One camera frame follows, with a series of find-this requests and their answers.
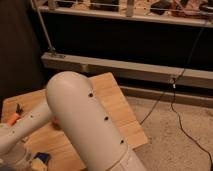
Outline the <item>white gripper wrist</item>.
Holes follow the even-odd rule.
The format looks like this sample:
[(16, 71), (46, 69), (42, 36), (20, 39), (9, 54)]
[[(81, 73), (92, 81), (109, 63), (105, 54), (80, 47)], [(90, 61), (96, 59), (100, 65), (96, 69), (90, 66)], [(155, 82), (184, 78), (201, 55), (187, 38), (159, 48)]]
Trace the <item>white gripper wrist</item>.
[(30, 167), (32, 153), (23, 144), (18, 143), (0, 158), (4, 164), (15, 170), (25, 170)]

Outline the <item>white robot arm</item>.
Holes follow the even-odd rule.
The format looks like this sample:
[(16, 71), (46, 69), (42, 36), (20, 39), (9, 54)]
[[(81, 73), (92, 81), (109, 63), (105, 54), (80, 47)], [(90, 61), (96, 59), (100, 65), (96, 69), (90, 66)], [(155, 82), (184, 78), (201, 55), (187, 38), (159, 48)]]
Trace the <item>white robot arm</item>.
[(89, 171), (147, 171), (94, 94), (88, 77), (65, 71), (47, 83), (45, 98), (16, 124), (0, 124), (0, 159), (29, 166), (21, 140), (56, 118)]

